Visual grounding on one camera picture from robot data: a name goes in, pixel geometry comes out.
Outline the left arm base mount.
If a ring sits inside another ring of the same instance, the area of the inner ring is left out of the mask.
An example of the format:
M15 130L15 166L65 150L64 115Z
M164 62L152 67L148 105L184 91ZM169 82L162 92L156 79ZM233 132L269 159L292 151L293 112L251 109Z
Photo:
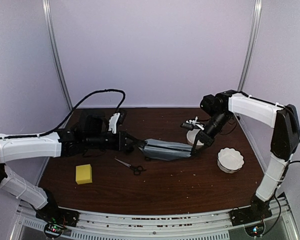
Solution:
M41 209L32 206L36 212L36 217L47 223L76 227L80 213L76 210L60 208L54 195L47 189L44 189L44 192L47 196L47 204Z

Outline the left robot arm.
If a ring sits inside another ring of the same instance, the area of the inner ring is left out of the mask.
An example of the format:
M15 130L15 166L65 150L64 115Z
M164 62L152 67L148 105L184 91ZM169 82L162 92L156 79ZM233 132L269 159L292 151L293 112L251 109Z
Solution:
M14 173L7 162L40 157L71 157L90 149L114 150L129 153L139 140L118 127L123 124L126 111L116 107L110 119L99 110L83 111L77 123L65 129L60 125L43 133L7 135L0 134L0 189L31 204L51 222L62 218L53 194L36 187Z

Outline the grey drawstring pouch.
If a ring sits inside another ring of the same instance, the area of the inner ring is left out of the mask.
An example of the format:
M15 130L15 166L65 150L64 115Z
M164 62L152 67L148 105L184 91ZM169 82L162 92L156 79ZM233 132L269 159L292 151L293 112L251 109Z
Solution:
M180 142L163 141L148 138L138 145L139 150L148 159L173 161L191 157L192 146Z

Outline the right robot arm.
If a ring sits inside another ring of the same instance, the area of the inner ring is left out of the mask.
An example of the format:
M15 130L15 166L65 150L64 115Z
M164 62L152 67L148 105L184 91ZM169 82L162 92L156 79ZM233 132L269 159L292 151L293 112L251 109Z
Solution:
M293 160L295 152L300 148L300 123L296 107L293 104L269 102L232 89L205 95L199 105L208 114L209 120L204 124L197 118L187 120L191 129L198 129L194 147L198 142L204 148L210 147L216 135L235 115L252 119L271 131L267 169L254 194L258 201L246 210L249 220L258 220L266 212L262 202L267 202L274 196L277 187L284 181L289 166L300 164L300 160Z

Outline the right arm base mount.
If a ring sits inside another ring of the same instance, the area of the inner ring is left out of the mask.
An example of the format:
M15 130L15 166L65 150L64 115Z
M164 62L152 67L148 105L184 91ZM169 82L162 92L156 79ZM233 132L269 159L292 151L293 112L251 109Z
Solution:
M273 214L270 210L270 200L262 201L255 195L250 200L250 205L243 208L236 208L229 212L233 226L245 225L253 222L260 222Z

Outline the silver scissors pair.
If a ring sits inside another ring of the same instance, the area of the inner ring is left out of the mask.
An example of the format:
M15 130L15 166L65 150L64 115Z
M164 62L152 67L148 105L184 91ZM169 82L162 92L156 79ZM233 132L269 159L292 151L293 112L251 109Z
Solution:
M135 176L139 176L142 172L145 172L145 171L146 171L146 169L144 169L141 165L134 166L134 165L131 165L131 164L129 164L129 163L126 163L126 162L124 162L124 161L122 161L122 160L119 160L119 159L117 159L117 158L115 158L115 160L116 160L118 163L120 163L120 164L124 165L125 167L129 168L130 170L132 170L132 171L133 171L133 174L134 174Z

